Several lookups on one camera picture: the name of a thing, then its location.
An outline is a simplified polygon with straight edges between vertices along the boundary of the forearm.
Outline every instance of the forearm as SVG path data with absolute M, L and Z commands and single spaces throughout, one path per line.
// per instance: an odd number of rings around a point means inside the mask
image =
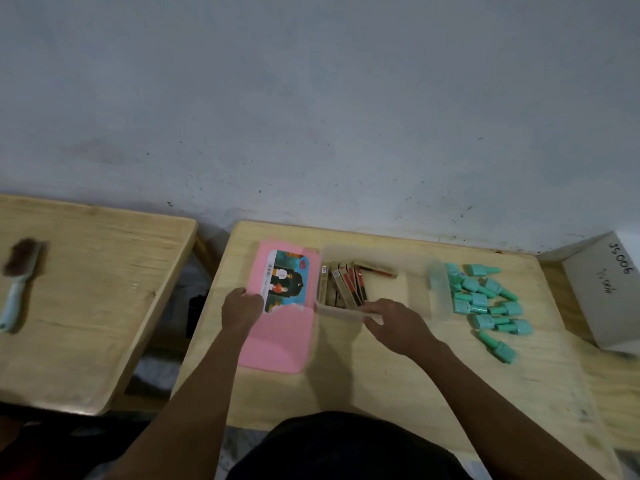
M 421 350 L 414 361 L 436 384 L 495 480 L 602 478 L 494 391 L 445 344 Z
M 222 329 L 172 400 L 130 446 L 108 480 L 215 476 L 246 334 Z

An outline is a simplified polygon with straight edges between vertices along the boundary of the brush handle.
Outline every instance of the brush handle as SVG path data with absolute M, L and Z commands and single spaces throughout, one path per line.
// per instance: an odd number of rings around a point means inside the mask
M 0 333 L 7 333 L 13 330 L 18 315 L 20 315 L 20 305 L 22 304 L 22 291 L 24 282 L 13 282 L 9 288 L 9 296 L 6 297 L 2 315 L 0 315 Z

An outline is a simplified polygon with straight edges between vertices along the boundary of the wall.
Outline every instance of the wall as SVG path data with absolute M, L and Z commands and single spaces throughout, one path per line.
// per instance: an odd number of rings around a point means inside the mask
M 638 8 L 0 0 L 0 190 L 207 237 L 259 219 L 539 252 L 633 232 Z

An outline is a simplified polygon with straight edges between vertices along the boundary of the white cardboard box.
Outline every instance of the white cardboard box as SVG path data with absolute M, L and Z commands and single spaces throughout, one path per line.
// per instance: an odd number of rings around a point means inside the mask
M 640 235 L 610 232 L 563 266 L 598 346 L 640 355 Z

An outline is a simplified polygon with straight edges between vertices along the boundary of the brush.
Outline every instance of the brush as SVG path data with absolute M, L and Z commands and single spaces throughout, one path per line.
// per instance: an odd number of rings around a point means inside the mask
M 13 284 L 9 289 L 9 296 L 6 298 L 0 315 L 0 332 L 11 332 L 15 326 L 20 315 L 22 292 L 26 282 L 33 274 L 41 247 L 41 242 L 27 238 L 20 240 L 11 249 L 11 256 L 4 265 L 3 273 L 5 276 L 13 278 Z

